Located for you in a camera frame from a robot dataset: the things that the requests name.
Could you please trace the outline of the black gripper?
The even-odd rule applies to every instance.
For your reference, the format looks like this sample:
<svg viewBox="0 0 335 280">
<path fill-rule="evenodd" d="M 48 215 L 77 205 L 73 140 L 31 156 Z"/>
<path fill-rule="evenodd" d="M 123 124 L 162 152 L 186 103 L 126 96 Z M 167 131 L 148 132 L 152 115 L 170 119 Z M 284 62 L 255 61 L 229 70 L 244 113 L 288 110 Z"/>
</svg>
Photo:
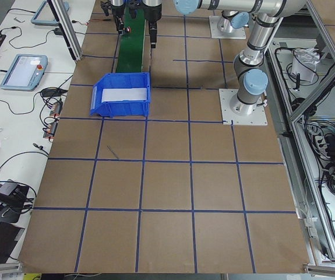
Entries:
<svg viewBox="0 0 335 280">
<path fill-rule="evenodd" d="M 146 3 L 143 4 L 144 18 L 149 24 L 150 48 L 156 48 L 157 44 L 157 21 L 162 17 L 162 3 L 151 6 Z"/>
<path fill-rule="evenodd" d="M 124 34 L 124 21 L 122 16 L 124 15 L 125 2 L 124 1 L 102 1 L 101 8 L 106 16 L 111 13 L 115 17 L 115 25 L 118 34 Z"/>
</svg>

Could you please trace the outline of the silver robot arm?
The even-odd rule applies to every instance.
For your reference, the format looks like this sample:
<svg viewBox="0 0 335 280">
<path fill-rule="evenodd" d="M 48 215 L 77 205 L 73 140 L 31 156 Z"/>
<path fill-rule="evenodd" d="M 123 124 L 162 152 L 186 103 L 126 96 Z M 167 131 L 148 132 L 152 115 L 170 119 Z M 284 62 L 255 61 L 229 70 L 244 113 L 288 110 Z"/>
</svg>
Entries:
<svg viewBox="0 0 335 280">
<path fill-rule="evenodd" d="M 112 14 L 118 34 L 124 35 L 126 33 L 126 28 L 124 25 L 125 1 L 124 0 L 100 1 L 100 6 L 106 16 Z"/>
<path fill-rule="evenodd" d="M 305 1 L 142 1 L 147 23 L 158 26 L 158 43 L 147 60 L 155 88 L 208 93 L 235 87 L 222 111 L 249 117 L 261 106 L 269 83 L 262 71 L 265 52 L 281 21 Z M 245 29 L 245 41 L 210 38 L 210 17 L 226 28 Z"/>
</svg>

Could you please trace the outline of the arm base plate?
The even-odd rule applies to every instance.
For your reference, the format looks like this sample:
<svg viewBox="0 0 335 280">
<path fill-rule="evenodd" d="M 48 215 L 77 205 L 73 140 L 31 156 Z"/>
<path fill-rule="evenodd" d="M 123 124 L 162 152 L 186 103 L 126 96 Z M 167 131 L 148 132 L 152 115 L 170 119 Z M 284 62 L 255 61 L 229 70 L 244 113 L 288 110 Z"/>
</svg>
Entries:
<svg viewBox="0 0 335 280">
<path fill-rule="evenodd" d="M 265 108 L 258 106 L 262 99 L 251 106 L 241 105 L 237 101 L 237 89 L 219 89 L 221 115 L 225 125 L 267 125 Z"/>
<path fill-rule="evenodd" d="M 241 23 L 237 28 L 233 27 L 234 20 L 224 19 L 222 16 L 209 16 L 210 33 L 213 39 L 246 39 L 245 26 Z"/>
</svg>

